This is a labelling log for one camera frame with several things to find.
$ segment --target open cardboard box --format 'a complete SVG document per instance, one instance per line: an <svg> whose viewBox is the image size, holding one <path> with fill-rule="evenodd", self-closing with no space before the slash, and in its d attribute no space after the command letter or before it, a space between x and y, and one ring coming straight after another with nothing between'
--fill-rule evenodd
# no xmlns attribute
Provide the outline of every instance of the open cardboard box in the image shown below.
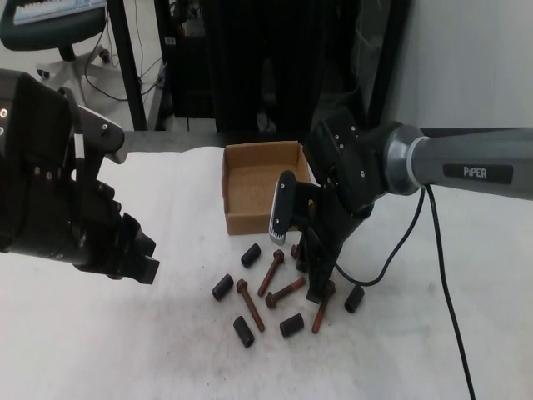
<svg viewBox="0 0 533 400"><path fill-rule="evenodd" d="M307 160L298 142L237 144L224 150L222 196L230 235L267 233L276 182L291 170L310 182Z"/></svg>

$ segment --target black cable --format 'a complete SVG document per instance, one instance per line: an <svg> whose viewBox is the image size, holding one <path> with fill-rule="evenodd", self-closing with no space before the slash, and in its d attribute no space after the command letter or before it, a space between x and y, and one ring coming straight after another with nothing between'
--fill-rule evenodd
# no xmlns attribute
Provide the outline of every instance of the black cable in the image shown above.
<svg viewBox="0 0 533 400"><path fill-rule="evenodd" d="M461 362L463 364L463 369L465 370L466 384L468 385L468 392L470 393L470 398L475 399L476 394L474 393L474 385L472 384L472 378L470 376L470 369L468 368L468 361L466 359L465 347L463 345L463 339L461 337L461 331L459 330L459 323L457 322L456 312L453 308L453 303L451 302L450 291L448 290L448 283L446 282L446 270L444 267L444 252L442 251L442 237L441 237L441 227L439 225L439 216L436 211L436 201L433 191L429 185L426 186L427 194L430 198L431 205L431 214L433 215L433 224L435 226L435 237L436 237L436 249L439 254L439 269L441 270L441 281L442 281L442 290L444 292L444 297L446 299L446 305L448 306L448 311L450 312L451 323L453 324L453 330L456 334L457 346L459 347L459 354L461 355Z"/></svg>
<svg viewBox="0 0 533 400"><path fill-rule="evenodd" d="M143 73L143 75L140 76L140 78L144 77L162 59L163 59L163 57L159 57L156 61L154 61L153 64Z"/></svg>
<svg viewBox="0 0 533 400"><path fill-rule="evenodd" d="M142 48L141 33L139 32L137 0L134 1L134 4L135 4L135 26L137 29L137 38L139 39L139 46L141 46L141 78L142 78L142 69L143 69L143 64L144 64L144 48Z"/></svg>
<svg viewBox="0 0 533 400"><path fill-rule="evenodd" d="M398 244L392 250L391 255L386 260L385 265L381 269L381 272L380 272L380 274L378 275L378 277L376 279L371 280L369 282L357 281L356 279L354 279L353 277L348 275L346 272L344 272L344 270L341 267L339 267L339 264L337 262L335 262L335 268L337 269L337 271L348 282L353 283L354 285L368 287L368 286L374 286L374 285L378 284L380 282L380 280L382 280L383 277L385 276L386 270L389 268L389 265L391 265L392 259L400 251L401 247L404 245L406 240L409 238L409 236L413 232L413 229L415 228L415 225L418 222L418 217L420 216L420 213L422 211L422 206L424 205L424 197L425 197L425 195L426 195L426 190L424 188L422 188L421 191L420 191L420 197L419 197L419 200L418 200L418 205L416 206L415 216L413 217L413 219L411 221L411 224L407 228L406 232L404 233L403 237L400 239Z"/></svg>
<svg viewBox="0 0 533 400"><path fill-rule="evenodd" d="M109 23L109 11L107 10L107 14L106 14L106 24ZM104 96L107 96L108 98L112 98L113 100L117 100L118 102L127 102L127 98L118 98L118 97L114 97L112 96L111 94L109 93L106 93L104 92L102 89L100 89L99 87L96 87L90 80L89 80L89 77L87 76L87 67L89 66L89 60L92 58L92 56L94 55L94 52L97 51L97 47L98 45L100 44L100 42L102 41L102 37L103 37L103 34L104 32L106 32L106 30L102 30L102 32L100 33L100 36L98 37L98 40L97 40L97 44L94 46L94 49L91 51L91 56L87 59L87 61L85 62L85 70L83 72L83 76L85 77L85 79L87 79L87 83L89 85L91 85L91 87L96 90L97 92L100 92L101 94L103 94ZM141 93L141 96L144 96L145 94L148 94L151 90L153 90L156 85L161 81L162 77L161 77L161 73L164 72L165 70L165 66L163 66L163 69L161 70L161 72L157 75L157 79L156 81L153 83L153 85L151 85L148 90L146 90L145 92L142 92Z"/></svg>

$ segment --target gray robot arm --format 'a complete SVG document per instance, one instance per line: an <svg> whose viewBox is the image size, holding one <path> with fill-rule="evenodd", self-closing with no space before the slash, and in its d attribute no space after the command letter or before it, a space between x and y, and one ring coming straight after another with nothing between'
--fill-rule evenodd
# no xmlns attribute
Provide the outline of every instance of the gray robot arm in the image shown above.
<svg viewBox="0 0 533 400"><path fill-rule="evenodd" d="M429 138L399 126L384 153L388 191L412 194L432 184L533 200L533 129Z"/></svg>

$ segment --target black cylindrical spacer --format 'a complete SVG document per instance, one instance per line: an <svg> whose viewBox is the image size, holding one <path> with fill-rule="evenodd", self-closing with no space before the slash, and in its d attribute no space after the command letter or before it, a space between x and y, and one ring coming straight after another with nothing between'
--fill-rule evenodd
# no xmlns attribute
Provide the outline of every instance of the black cylindrical spacer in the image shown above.
<svg viewBox="0 0 533 400"><path fill-rule="evenodd" d="M261 248L257 243L252 246L241 257L241 263L244 268L249 268L261 256Z"/></svg>
<svg viewBox="0 0 533 400"><path fill-rule="evenodd" d="M233 278L229 273L226 274L222 280L211 290L213 297L220 302L224 296L230 291L233 286Z"/></svg>
<svg viewBox="0 0 533 400"><path fill-rule="evenodd" d="M302 329L303 329L303 317L301 316L300 313L280 323L281 335L284 338L288 338L289 336L295 334L296 332Z"/></svg>
<svg viewBox="0 0 533 400"><path fill-rule="evenodd" d="M244 318L242 316L237 317L237 319L233 322L233 327L237 331L237 335L239 335L244 347L249 348L253 344L255 338L253 337L253 333L248 327L248 324Z"/></svg>
<svg viewBox="0 0 533 400"><path fill-rule="evenodd" d="M359 303L365 296L365 289L363 286L356 285L350 293L350 296L344 302L344 308L350 313L353 314L359 307Z"/></svg>

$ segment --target rusty bolt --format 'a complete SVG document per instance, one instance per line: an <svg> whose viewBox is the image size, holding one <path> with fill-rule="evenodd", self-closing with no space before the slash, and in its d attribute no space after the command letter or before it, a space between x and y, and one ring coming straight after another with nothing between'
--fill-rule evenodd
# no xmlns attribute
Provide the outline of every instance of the rusty bolt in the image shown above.
<svg viewBox="0 0 533 400"><path fill-rule="evenodd" d="M288 286L285 286L282 290L279 292L276 292L272 294L272 292L269 292L265 297L265 303L269 308L276 308L276 303L279 302L284 297L288 296L292 292L298 290L303 285L306 284L306 279L304 277L300 277L293 283L291 283Z"/></svg>
<svg viewBox="0 0 533 400"><path fill-rule="evenodd" d="M252 313L253 320L256 322L257 329L259 329L259 332L263 332L265 330L265 324L261 320L259 312L257 312L257 308L250 297L250 293L248 293L248 282L244 279L239 279L236 287L237 293L240 293L244 297L244 301L246 302L250 313Z"/></svg>
<svg viewBox="0 0 533 400"><path fill-rule="evenodd" d="M280 249L277 249L274 252L274 261L272 261L272 265L270 268L268 268L268 272L266 273L265 279L263 279L263 283L259 287L259 290L257 291L257 296L260 298L263 297L265 292L268 289L268 285L270 285L270 282L272 278L274 277L274 274L276 273L277 268L283 264L283 261L285 260L285 254L283 254L283 251Z"/></svg>
<svg viewBox="0 0 533 400"><path fill-rule="evenodd" d="M335 294L335 283L333 281L328 281L326 285L326 292L324 293L324 300L320 303L318 312L316 313L315 322L313 323L312 332L317 334L320 331L320 326L322 324L322 319L326 313L327 304L330 301L331 296Z"/></svg>
<svg viewBox="0 0 533 400"><path fill-rule="evenodd" d="M300 245L293 244L291 248L291 256L295 260L297 260L300 257Z"/></svg>

